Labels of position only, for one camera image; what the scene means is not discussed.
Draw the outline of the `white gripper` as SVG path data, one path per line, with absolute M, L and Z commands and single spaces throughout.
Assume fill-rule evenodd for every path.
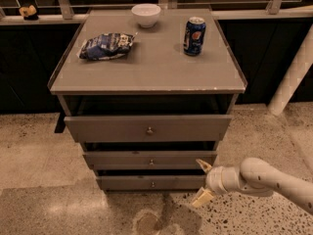
M 246 181 L 241 177 L 240 169 L 237 166 L 215 166 L 196 159 L 201 169 L 206 174 L 206 188 L 200 188 L 196 193 L 191 205 L 199 208 L 210 202 L 216 195 L 223 195 L 229 192 L 241 192 L 246 186 Z

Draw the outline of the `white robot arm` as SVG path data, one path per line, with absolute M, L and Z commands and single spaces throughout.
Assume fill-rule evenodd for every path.
M 192 200 L 195 208 L 230 192 L 254 197 L 270 197 L 277 192 L 313 214 L 313 184 L 283 173 L 259 158 L 246 158 L 236 166 L 212 166 L 201 159 L 196 162 L 205 173 L 205 186 Z

